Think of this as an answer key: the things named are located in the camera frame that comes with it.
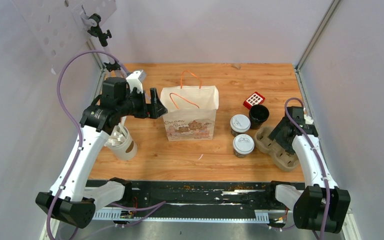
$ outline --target bag handle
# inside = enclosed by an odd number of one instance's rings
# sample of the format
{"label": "bag handle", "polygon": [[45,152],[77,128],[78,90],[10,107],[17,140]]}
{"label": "bag handle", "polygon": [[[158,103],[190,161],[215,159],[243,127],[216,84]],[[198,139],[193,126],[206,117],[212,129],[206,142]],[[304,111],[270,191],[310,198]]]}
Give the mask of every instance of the bag handle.
{"label": "bag handle", "polygon": [[201,78],[199,78],[198,76],[196,76],[195,74],[193,74],[191,71],[189,70],[184,70],[182,73],[181,73],[181,76],[180,76],[180,88],[182,89],[183,88],[183,76],[185,75],[185,73],[188,72],[190,73],[192,76],[194,76],[195,78],[197,78],[199,80],[199,89],[201,89],[202,85],[203,85],[203,81],[201,80]]}
{"label": "bag handle", "polygon": [[171,99],[171,101],[174,103],[174,105],[176,106],[176,108],[177,108],[177,109],[179,109],[179,106],[178,106],[178,105],[176,104],[176,102],[173,100],[172,94],[174,94],[174,95],[178,96],[179,98],[181,98],[181,99],[185,100],[186,102],[188,102],[188,103],[190,103],[190,104],[192,104],[192,105],[195,105],[195,106],[197,106],[197,107],[198,107],[198,109],[200,108],[200,106],[196,105],[195,103],[193,103],[193,102],[191,102],[191,101],[187,100],[186,98],[184,98],[184,97],[180,96],[180,95],[179,95],[179,94],[177,94],[177,93],[174,93],[174,92],[172,92],[172,93],[170,93],[170,94],[169,94],[169,95],[170,95],[170,99]]}

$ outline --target white gift bag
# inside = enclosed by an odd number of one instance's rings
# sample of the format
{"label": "white gift bag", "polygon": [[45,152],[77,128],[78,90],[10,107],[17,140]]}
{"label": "white gift bag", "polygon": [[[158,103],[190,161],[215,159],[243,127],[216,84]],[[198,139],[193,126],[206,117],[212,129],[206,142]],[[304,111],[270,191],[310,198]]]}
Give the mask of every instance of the white gift bag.
{"label": "white gift bag", "polygon": [[[196,77],[199,86],[183,86],[185,72]],[[212,140],[219,108],[216,86],[202,86],[192,72],[182,72],[180,86],[164,87],[160,100],[168,109],[162,116],[169,141]]]}

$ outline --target wooden tabletop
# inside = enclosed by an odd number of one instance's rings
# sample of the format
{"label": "wooden tabletop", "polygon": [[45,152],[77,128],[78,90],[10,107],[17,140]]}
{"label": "wooden tabletop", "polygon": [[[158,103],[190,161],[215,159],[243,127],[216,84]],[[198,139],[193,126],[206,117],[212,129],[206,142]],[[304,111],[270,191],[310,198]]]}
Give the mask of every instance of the wooden tabletop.
{"label": "wooden tabletop", "polygon": [[[107,147],[99,153],[90,179],[162,180],[162,181],[240,181],[303,182],[301,167],[283,172],[269,155],[258,149],[245,158],[234,155],[230,119],[233,115],[248,115],[243,102],[255,91],[266,99],[270,117],[263,126],[275,127],[284,116],[288,98],[301,97],[291,64],[242,64],[241,69],[230,64],[126,64],[130,70],[143,69],[147,77],[143,88],[157,88],[180,84],[180,75],[189,70],[203,80],[203,85],[216,86],[219,109],[215,119],[213,140],[168,141],[162,117],[137,119],[127,117],[125,126],[137,143],[137,154],[129,161],[118,160]],[[195,86],[188,76],[185,85]],[[256,130],[248,135],[254,136]]]}

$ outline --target red box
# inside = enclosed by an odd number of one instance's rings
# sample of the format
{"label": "red box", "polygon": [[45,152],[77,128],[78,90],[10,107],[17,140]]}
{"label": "red box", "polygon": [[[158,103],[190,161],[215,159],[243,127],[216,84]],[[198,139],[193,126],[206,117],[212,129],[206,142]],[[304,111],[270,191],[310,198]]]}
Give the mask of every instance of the red box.
{"label": "red box", "polygon": [[243,105],[247,109],[251,109],[251,107],[254,105],[262,104],[264,100],[266,100],[266,98],[263,97],[263,95],[259,94],[258,92],[254,92],[243,102]]}

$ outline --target black cup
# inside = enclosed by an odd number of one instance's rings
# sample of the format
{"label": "black cup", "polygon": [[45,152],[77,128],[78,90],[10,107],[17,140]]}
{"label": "black cup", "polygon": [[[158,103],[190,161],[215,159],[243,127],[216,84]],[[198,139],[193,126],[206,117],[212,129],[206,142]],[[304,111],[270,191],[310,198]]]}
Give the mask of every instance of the black cup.
{"label": "black cup", "polygon": [[263,105],[254,105],[249,110],[249,120],[251,120],[251,129],[259,129],[269,118],[269,110]]}

